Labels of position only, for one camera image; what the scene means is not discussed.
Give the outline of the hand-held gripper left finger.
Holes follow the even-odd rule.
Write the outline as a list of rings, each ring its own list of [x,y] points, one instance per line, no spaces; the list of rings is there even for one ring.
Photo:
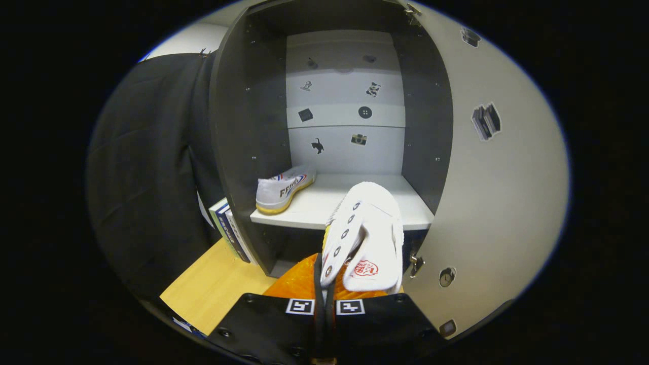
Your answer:
[[[299,261],[261,294],[244,293],[209,333],[245,363],[316,364],[325,358],[321,254]]]

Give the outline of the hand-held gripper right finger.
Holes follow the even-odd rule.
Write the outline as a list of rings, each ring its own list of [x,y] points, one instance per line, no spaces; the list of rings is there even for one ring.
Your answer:
[[[333,314],[337,364],[413,364],[448,346],[406,293],[335,300]]]

